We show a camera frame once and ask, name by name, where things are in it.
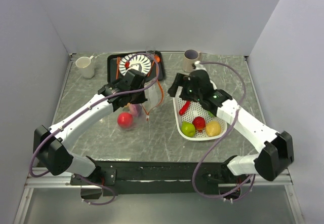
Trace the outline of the orange fruit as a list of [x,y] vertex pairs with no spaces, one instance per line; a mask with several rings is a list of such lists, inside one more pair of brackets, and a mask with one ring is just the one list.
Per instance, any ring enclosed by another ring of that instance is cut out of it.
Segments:
[[123,111],[129,111],[130,110],[129,105],[130,105],[129,103],[127,105],[125,105],[123,107]]

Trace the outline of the red strawberry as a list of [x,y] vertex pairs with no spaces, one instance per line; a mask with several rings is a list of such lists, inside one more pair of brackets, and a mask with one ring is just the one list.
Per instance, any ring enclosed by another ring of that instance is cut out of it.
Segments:
[[196,117],[192,121],[197,131],[202,131],[206,127],[206,121],[203,117]]

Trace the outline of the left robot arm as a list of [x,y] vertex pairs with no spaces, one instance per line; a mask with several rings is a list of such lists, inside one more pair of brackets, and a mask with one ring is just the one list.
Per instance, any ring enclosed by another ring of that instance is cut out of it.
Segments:
[[129,69],[121,79],[100,88],[89,102],[61,122],[34,131],[33,157],[54,176],[74,172],[89,184],[100,180],[101,172],[88,157],[70,152],[69,147],[94,123],[128,103],[143,103],[145,75]]

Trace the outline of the purple onion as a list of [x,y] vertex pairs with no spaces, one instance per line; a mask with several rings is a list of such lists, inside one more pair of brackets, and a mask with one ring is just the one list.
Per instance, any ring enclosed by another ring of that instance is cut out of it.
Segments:
[[130,114],[134,117],[139,117],[142,115],[142,105],[141,104],[130,104]]

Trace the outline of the clear zip top bag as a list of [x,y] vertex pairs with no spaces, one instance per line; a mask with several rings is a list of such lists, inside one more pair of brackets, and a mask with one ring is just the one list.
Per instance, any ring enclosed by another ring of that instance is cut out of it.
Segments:
[[118,126],[125,131],[140,127],[149,121],[150,114],[159,107],[164,99],[164,90],[159,81],[145,90],[145,96],[148,99],[142,104],[130,104],[117,117]]

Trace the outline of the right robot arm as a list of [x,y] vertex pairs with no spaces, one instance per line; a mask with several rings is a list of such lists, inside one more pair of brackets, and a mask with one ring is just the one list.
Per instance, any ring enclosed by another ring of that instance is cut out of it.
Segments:
[[168,94],[199,103],[203,109],[232,125],[257,151],[254,155],[234,156],[227,160],[221,171],[226,182],[234,182],[243,174],[258,174],[273,181],[293,163],[292,136],[286,131],[279,133],[269,128],[227,92],[214,88],[205,70],[195,70],[189,75],[177,73]]

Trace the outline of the red apple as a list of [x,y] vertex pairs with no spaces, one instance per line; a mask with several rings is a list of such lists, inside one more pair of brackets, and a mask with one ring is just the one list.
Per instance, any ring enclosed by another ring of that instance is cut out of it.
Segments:
[[130,113],[123,112],[117,117],[117,123],[122,128],[130,128],[133,124],[133,116]]

